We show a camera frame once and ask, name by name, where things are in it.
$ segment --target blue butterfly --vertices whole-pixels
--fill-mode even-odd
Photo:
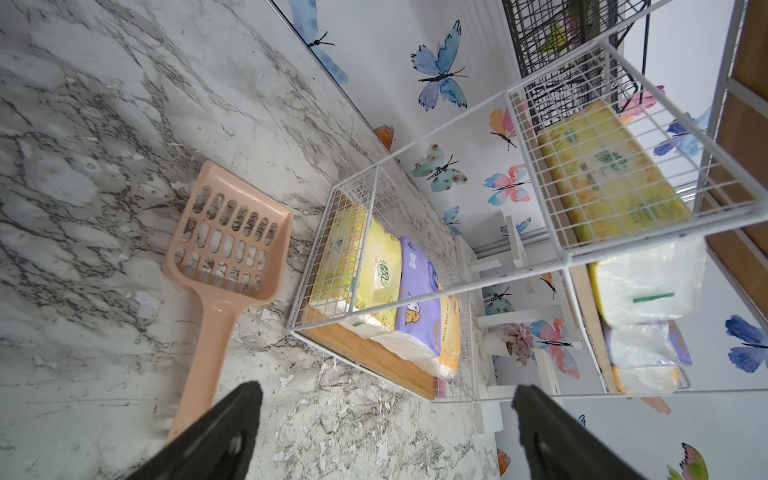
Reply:
[[[738,315],[731,315],[725,321],[725,330],[728,335],[743,340],[744,346],[734,346],[728,353],[731,363],[738,369],[752,373],[763,362],[768,361],[768,336],[764,331],[750,325]]]
[[[696,126],[699,127],[699,129],[705,131],[707,129],[707,125],[710,123],[711,110],[712,107],[708,108],[707,111],[702,113],[701,116],[696,120],[694,120],[688,112],[685,112],[685,115],[689,120],[693,121]],[[699,150],[701,149],[701,143],[699,143],[699,139],[690,134],[690,132],[688,132],[688,130],[683,125],[681,125],[679,121],[672,122],[670,126],[667,127],[667,133],[672,134],[672,138],[658,144],[654,148],[654,155],[659,157],[666,155],[670,150],[672,150],[673,147],[676,147],[680,153],[691,158],[699,153]]]
[[[424,110],[432,110],[437,105],[438,94],[442,95],[443,100],[447,100],[460,108],[467,108],[467,100],[464,98],[462,88],[458,86],[456,80],[451,77],[464,77],[458,73],[464,70],[458,70],[450,73],[453,61],[458,53],[458,43],[462,39],[462,26],[456,20],[453,24],[451,33],[445,37],[445,46],[437,44],[437,58],[426,45],[421,45],[416,53],[411,54],[413,67],[423,74],[433,75],[430,78],[422,78],[419,81],[427,81],[428,84],[419,95],[419,104]]]
[[[345,84],[349,77],[336,65],[331,57],[325,53],[319,45],[334,45],[323,39],[328,35],[325,32],[322,37],[317,38],[317,2],[316,0],[288,0],[290,9],[293,12],[293,27],[299,36],[306,42],[306,46],[314,52],[317,58],[323,63],[325,68],[331,73],[333,79],[338,84]]]
[[[482,289],[482,299],[485,305],[485,315],[495,315],[496,313],[514,312],[512,304],[504,298],[511,293],[507,293],[509,287],[502,291],[500,286],[487,286]]]
[[[528,217],[525,220],[523,220],[522,222],[520,222],[517,225],[515,225],[515,230],[518,231],[518,235],[520,233],[523,233],[523,230],[528,228],[528,225],[530,225],[530,224],[531,224],[531,218]],[[509,237],[509,232],[507,231],[507,226],[506,225],[504,225],[502,227],[502,235],[504,235],[505,237]]]
[[[451,230],[451,233],[454,235],[461,235],[462,232],[458,230],[458,228],[454,227],[454,225],[458,225],[458,220],[456,220],[456,217],[458,216],[458,206],[453,207],[450,210],[446,210],[445,213],[442,215],[442,221],[445,222],[446,225],[448,225],[448,229]]]
[[[455,168],[449,168],[451,165],[456,165],[457,161],[453,160],[453,155],[449,158],[448,163],[438,167],[435,164],[442,164],[445,161],[445,155],[442,153],[442,149],[437,144],[429,145],[426,152],[426,157],[420,159],[426,163],[417,163],[411,175],[414,177],[427,177],[427,180],[432,180],[432,191],[443,192],[450,189],[453,184],[465,184],[467,183],[467,176]]]

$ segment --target pink butterfly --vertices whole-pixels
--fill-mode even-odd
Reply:
[[[666,95],[664,93],[664,86],[659,85],[657,87],[661,94]],[[643,101],[640,102],[640,94],[636,94],[634,97],[630,98],[629,103],[627,104],[627,107],[624,109],[624,112],[621,114],[621,123],[628,125],[632,122],[632,119],[635,117],[639,117],[643,114],[643,110],[648,110],[649,108],[653,107],[657,100],[654,98],[653,95],[650,94],[648,91],[643,91]],[[624,101],[621,101],[619,106],[624,106]]]
[[[512,117],[509,114],[509,109],[506,108],[503,112],[499,109],[491,112],[491,116],[488,117],[491,121],[491,128],[494,131],[491,135],[498,135],[507,142],[507,151],[509,146],[517,148],[518,146],[512,143],[510,138],[517,136],[515,133],[515,124],[512,123]]]
[[[547,350],[549,356],[552,357],[554,362],[558,365],[558,369],[566,373],[575,379],[578,379],[579,375],[578,367],[576,366],[576,360],[571,354],[564,348],[566,342],[563,342],[563,336],[568,336],[568,331],[565,329],[565,322],[563,319],[554,319],[554,329],[552,325],[539,320],[531,324],[531,333],[538,338],[544,340],[544,346],[541,349]]]
[[[525,164],[515,165],[509,169],[509,177],[504,174],[494,174],[486,178],[483,185],[494,189],[494,194],[488,199],[491,205],[499,206],[507,200],[513,202],[528,202],[531,198],[528,192],[521,187],[522,184],[528,184],[531,181],[525,180],[528,176],[528,168]]]

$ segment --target white wire basket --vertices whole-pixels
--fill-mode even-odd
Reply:
[[[604,38],[540,72],[507,98],[566,266],[766,219],[766,190]],[[563,95],[580,108],[540,119]],[[685,201],[700,198],[710,200],[705,208]]]
[[[389,167],[399,168],[395,162],[392,162]],[[338,323],[345,319],[354,319],[359,315],[357,311],[360,308],[356,307],[359,283],[355,279],[359,277],[362,270],[371,219],[375,219],[386,232],[395,237],[407,236],[411,241],[417,243],[432,261],[439,282],[444,287],[457,286],[461,283],[455,242],[452,242],[452,251],[448,256],[445,255],[445,252],[434,250],[435,242],[429,239],[425,230],[414,228],[409,221],[412,216],[409,214],[408,205],[398,192],[395,182],[392,181],[386,169],[378,164],[372,165],[333,188],[288,320],[288,330],[294,335],[313,343],[304,331]],[[365,219],[364,221],[345,222],[343,232],[334,231],[333,239],[336,239],[336,243],[348,245],[349,249],[341,256],[343,260],[338,262],[332,270],[327,268],[323,270],[326,272],[322,279],[325,285],[323,287],[325,294],[323,299],[319,300],[313,293],[316,292],[316,287],[321,281],[318,278],[318,272],[321,271],[323,264],[323,251],[326,248],[336,246],[329,245],[334,220],[339,215],[349,214],[349,209],[353,208],[356,208],[357,214],[364,216]],[[328,291],[329,284],[333,285],[330,292]],[[418,389],[410,389],[417,396],[435,402],[471,402],[475,399],[475,354],[473,346],[476,326],[472,315],[470,295],[460,293],[457,295],[457,300],[461,325],[461,353],[458,360],[458,373],[448,380],[435,378],[433,395]],[[397,379],[388,377],[385,373],[382,374],[377,372],[375,368],[367,366],[364,361],[346,358],[333,351],[329,353],[375,376],[399,383]]]
[[[475,384],[480,376],[475,361],[478,335],[470,291],[644,250],[682,237],[768,220],[766,189],[609,42],[610,35],[667,2],[660,0],[627,18],[337,184],[320,222],[288,329],[352,366],[400,383],[417,396],[436,402],[478,402],[482,401]],[[508,101],[557,258],[505,275],[462,283],[455,246],[447,256],[432,251],[426,230],[414,228],[409,222],[408,204],[387,170],[399,168],[395,155],[483,108],[499,95]],[[644,101],[649,95],[655,100],[654,106]],[[567,109],[553,108],[564,103],[569,105]],[[661,153],[658,148],[665,142],[672,147],[656,155],[654,151]],[[333,248],[328,239],[334,218],[353,204],[361,206],[366,221],[352,222],[343,232],[343,243],[351,245],[347,260],[338,262],[329,273],[329,280],[338,283],[338,293],[331,300],[313,300],[323,251]],[[371,218],[392,235],[407,235],[414,240],[435,264],[445,288],[384,305],[356,306],[356,278],[362,269]],[[313,341],[309,335],[313,329],[345,319],[445,295],[458,296],[461,305],[459,373],[447,382],[435,379],[427,393],[414,391],[353,356]]]

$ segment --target wooden board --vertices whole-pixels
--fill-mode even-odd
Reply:
[[[313,312],[314,310],[310,309],[308,315]],[[360,338],[338,323],[306,329],[299,333],[416,395],[428,400],[435,399],[435,377],[371,339]]]
[[[594,300],[592,282],[589,280],[587,266],[572,267],[571,278],[573,279],[576,297],[578,298],[578,305],[575,307],[581,308],[581,318],[584,320],[584,327],[587,329],[589,342],[592,344],[594,356],[598,361],[598,366],[600,366],[600,374],[605,380],[605,388],[608,393],[618,394],[619,389],[616,387],[611,359],[608,357],[608,347],[605,343],[603,326],[600,321],[600,314],[598,313],[598,305]]]
[[[739,42],[733,76],[762,98],[768,98],[768,2],[750,2]],[[747,169],[761,184],[768,186],[768,118],[743,103],[736,95],[726,96],[717,143]],[[714,168],[710,177],[718,182],[730,180],[723,168]],[[724,188],[733,201],[749,200],[738,185]],[[709,206],[704,202],[703,209]],[[763,255],[768,253],[768,223],[743,228]],[[763,315],[768,314],[768,270],[755,253],[734,233],[723,232],[707,238],[712,251],[742,286]]]

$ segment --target black wire rack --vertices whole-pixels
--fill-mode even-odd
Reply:
[[[650,0],[502,0],[509,32],[515,45],[520,75],[524,78],[554,60],[584,44],[599,33],[613,27],[650,5]],[[648,43],[650,16],[645,17],[645,48],[643,68]],[[633,25],[615,32],[609,42],[618,47]],[[531,116],[535,123],[546,127],[549,124],[577,113],[582,106],[594,100],[596,92],[603,89],[616,91],[621,85],[624,92],[637,93],[640,88],[634,78],[616,62],[612,61],[608,74],[602,65],[590,65],[576,61],[578,70],[563,82],[562,73],[555,71],[545,75],[539,82],[528,87]],[[557,78],[558,88],[551,88],[550,80]],[[602,85],[609,79],[609,85]],[[617,113],[626,104],[611,99]]]

